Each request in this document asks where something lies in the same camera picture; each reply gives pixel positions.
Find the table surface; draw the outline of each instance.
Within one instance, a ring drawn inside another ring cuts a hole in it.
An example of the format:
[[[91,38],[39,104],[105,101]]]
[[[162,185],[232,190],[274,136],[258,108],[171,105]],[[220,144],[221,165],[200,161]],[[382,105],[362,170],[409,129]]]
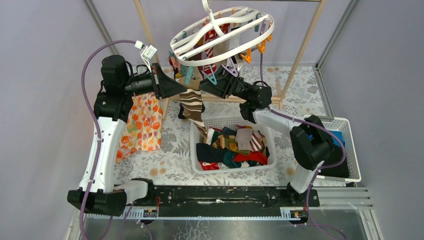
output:
[[[260,80],[258,66],[245,66],[240,75],[246,82]],[[264,67],[263,78],[276,96],[277,81],[284,83],[290,67]],[[232,102],[205,101],[202,117],[229,116],[240,114],[239,104]],[[325,116],[325,109],[311,66],[299,66],[283,101],[285,112],[295,116],[315,114]],[[274,133],[277,164],[264,170],[198,174],[190,160],[190,121],[178,119],[180,105],[170,101],[163,123],[160,150],[139,151],[114,165],[115,184],[128,182],[132,178],[152,179],[155,185],[208,185],[208,186],[285,186],[294,176],[296,161],[288,136]],[[317,179],[317,186],[344,186],[341,182]]]

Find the black sock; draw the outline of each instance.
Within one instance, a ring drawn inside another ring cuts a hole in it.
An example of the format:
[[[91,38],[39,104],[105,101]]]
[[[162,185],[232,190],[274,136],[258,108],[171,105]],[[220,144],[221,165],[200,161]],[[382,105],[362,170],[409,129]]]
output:
[[[199,162],[205,163],[222,163],[224,160],[225,153],[229,150],[216,149],[213,146],[199,142],[196,144],[196,155]]]

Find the white plastic basket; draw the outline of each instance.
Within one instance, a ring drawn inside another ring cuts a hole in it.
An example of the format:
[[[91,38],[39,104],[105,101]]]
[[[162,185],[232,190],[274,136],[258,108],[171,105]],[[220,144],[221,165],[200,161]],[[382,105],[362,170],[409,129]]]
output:
[[[218,173],[232,173],[232,172],[241,172],[241,171],[252,171],[252,170],[264,170],[273,168],[277,164],[277,153],[276,153],[276,144],[274,142],[274,135],[272,130],[267,126],[262,126],[259,124],[253,124],[249,121],[244,120],[240,115],[233,116],[217,116],[203,118],[205,127],[207,128],[217,128],[222,129],[223,127],[228,127],[232,130],[237,130],[236,125],[242,126],[252,126],[256,131],[260,131],[266,138],[266,146],[269,150],[268,165],[263,166],[250,166],[250,167],[239,167],[239,168],[230,168],[230,169],[219,169],[219,170],[203,170],[200,165],[197,153],[196,153],[196,144],[203,143],[203,137],[200,135],[198,128],[191,123],[190,126],[190,158],[191,166],[193,170],[198,174],[218,174]]]
[[[332,177],[332,176],[321,176],[318,175],[318,179],[325,179],[329,181],[338,181],[345,183],[360,182],[361,172],[359,170],[357,153],[355,151],[354,139],[352,138],[351,124],[349,120],[342,117],[329,117],[329,116],[317,116],[321,119],[324,127],[330,131],[341,132],[344,140],[344,148],[346,149],[346,161],[349,169],[349,178],[343,177]]]

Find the pink clothespin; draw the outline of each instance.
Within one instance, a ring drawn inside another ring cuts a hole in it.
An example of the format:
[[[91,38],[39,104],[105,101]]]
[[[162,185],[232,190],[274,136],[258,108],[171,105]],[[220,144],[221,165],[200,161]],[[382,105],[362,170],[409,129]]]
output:
[[[231,62],[232,67],[227,67],[224,64],[222,64],[222,67],[229,72],[231,75],[233,75],[234,77],[238,77],[239,76],[239,72],[237,71],[237,67],[233,62],[233,59],[230,57],[229,61]]]

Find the striped sock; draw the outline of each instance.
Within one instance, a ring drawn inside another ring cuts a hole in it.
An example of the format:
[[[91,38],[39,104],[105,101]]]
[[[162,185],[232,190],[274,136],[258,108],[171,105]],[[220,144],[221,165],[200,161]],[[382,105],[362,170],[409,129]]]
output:
[[[179,100],[184,107],[184,117],[190,119],[196,125],[201,135],[206,136],[207,131],[202,120],[203,102],[201,91],[189,88],[186,92],[179,95]]]

